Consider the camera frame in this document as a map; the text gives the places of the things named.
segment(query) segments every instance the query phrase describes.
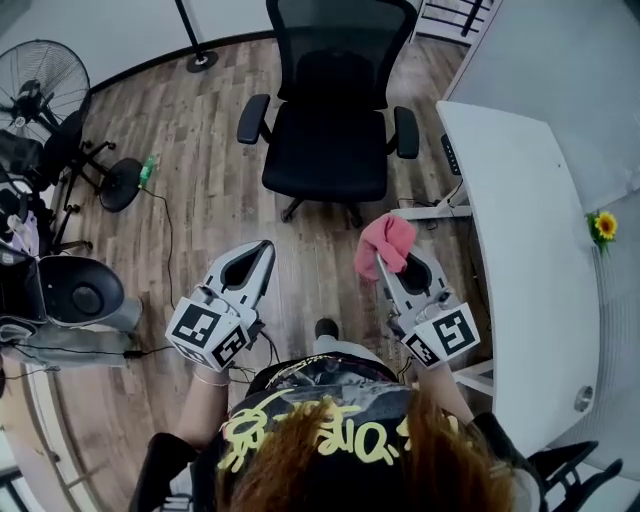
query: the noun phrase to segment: shoe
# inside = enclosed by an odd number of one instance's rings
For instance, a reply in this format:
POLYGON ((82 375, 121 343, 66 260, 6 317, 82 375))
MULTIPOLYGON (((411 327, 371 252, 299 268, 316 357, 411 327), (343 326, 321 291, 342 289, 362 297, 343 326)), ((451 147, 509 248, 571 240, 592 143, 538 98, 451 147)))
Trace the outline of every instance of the shoe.
POLYGON ((338 339, 339 334, 340 331, 338 330, 338 324, 331 320, 331 318, 321 318, 316 323, 316 338, 328 335, 338 339))

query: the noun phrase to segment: wooden floor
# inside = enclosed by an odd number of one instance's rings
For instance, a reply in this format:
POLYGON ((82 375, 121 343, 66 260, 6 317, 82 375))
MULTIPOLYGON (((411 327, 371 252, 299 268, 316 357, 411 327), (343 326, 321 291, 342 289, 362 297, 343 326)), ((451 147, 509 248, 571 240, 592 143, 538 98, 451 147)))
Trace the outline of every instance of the wooden floor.
MULTIPOLYGON (((440 146, 442 128, 435 102, 442 97, 464 57, 464 49, 418 39, 396 63, 388 87, 388 132, 396 105, 412 108, 420 127, 420 157, 389 158, 389 191, 380 203, 364 205, 370 221, 396 207, 398 198, 432 201, 456 183, 440 146)), ((375 286, 353 270, 359 231, 342 208, 305 203, 290 224, 279 220, 289 199, 264 189, 261 170, 267 145, 235 140, 242 108, 256 93, 271 93, 267 120, 278 106, 277 46, 272 40, 219 50, 220 61, 201 74, 186 72, 186 60, 160 65, 96 95, 85 135, 118 143, 105 162, 130 156, 158 159, 148 188, 167 198, 174 228, 171 270, 173 300, 189 295, 209 263, 234 246, 268 238, 275 243, 276 267, 260 310, 281 359, 309 353, 317 319, 336 319, 343 338, 358 341, 392 368, 406 358, 384 327, 385 310, 375 286)), ((104 211, 84 185, 73 194, 82 205, 81 232, 94 244, 92 257, 109 265, 130 296, 144 301, 137 342, 161 347, 172 308, 167 259, 169 228, 161 200, 141 193, 119 214, 104 211)), ((420 244, 431 249, 459 295, 468 300, 490 347, 486 313, 469 264, 469 223, 444 220, 420 229, 420 244)), ((269 350, 260 340, 238 364, 263 368, 269 350)), ((234 371, 235 379, 244 376, 234 371)), ((189 364, 165 350, 125 369, 65 369, 56 376, 65 417, 85 469, 102 467, 91 484, 104 510, 125 510, 147 442, 175 424, 190 381, 189 364)), ((247 386, 233 384, 232 402, 247 386)))

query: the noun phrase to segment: metal pole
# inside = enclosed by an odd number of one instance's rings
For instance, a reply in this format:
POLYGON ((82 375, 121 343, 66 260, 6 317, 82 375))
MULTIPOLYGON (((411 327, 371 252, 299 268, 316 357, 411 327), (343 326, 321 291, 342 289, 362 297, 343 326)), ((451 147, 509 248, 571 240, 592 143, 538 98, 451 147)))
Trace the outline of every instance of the metal pole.
POLYGON ((475 0, 473 5, 471 6, 471 10, 469 11, 469 16, 467 16, 467 21, 465 22, 464 27, 462 27, 462 32, 460 32, 460 35, 462 37, 467 37, 467 34, 471 29, 471 25, 473 25, 473 22, 475 21, 476 16, 478 15, 478 11, 480 10, 481 5, 482 5, 482 0, 475 0))
POLYGON ((196 54, 198 61, 204 62, 206 57, 203 55, 202 51, 200 51, 200 45, 198 44, 196 35, 193 33, 193 28, 191 27, 191 22, 189 21, 189 16, 187 16, 187 11, 184 9, 182 0, 176 0, 176 7, 178 8, 178 12, 182 18, 182 23, 184 24, 184 28, 187 31, 189 39, 191 40, 191 46, 193 46, 193 51, 196 54))

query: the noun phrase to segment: black stand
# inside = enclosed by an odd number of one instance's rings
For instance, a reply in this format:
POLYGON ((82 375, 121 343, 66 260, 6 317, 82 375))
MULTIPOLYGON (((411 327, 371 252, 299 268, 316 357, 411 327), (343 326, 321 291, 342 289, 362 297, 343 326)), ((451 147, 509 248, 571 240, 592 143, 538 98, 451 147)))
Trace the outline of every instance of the black stand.
POLYGON ((196 35, 193 33, 193 28, 191 28, 187 11, 184 10, 182 0, 176 0, 176 7, 178 8, 182 23, 191 41, 191 46, 193 46, 193 53, 195 53, 195 55, 189 59, 189 62, 187 62, 187 71, 189 73, 199 73, 200 71, 209 69, 218 62, 218 54, 216 52, 203 52, 200 49, 196 35))

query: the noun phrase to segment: desk control panel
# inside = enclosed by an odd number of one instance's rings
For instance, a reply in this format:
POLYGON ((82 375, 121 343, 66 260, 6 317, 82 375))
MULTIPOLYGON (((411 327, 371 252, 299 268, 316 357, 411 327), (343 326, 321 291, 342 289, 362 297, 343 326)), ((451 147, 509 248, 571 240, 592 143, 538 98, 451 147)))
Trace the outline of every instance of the desk control panel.
POLYGON ((456 155, 453 152, 453 148, 451 147, 449 136, 445 133, 442 137, 440 137, 440 142, 442 142, 442 149, 444 149, 444 154, 447 157, 447 162, 449 162, 451 173, 454 176, 460 176, 460 166, 458 165, 456 155))

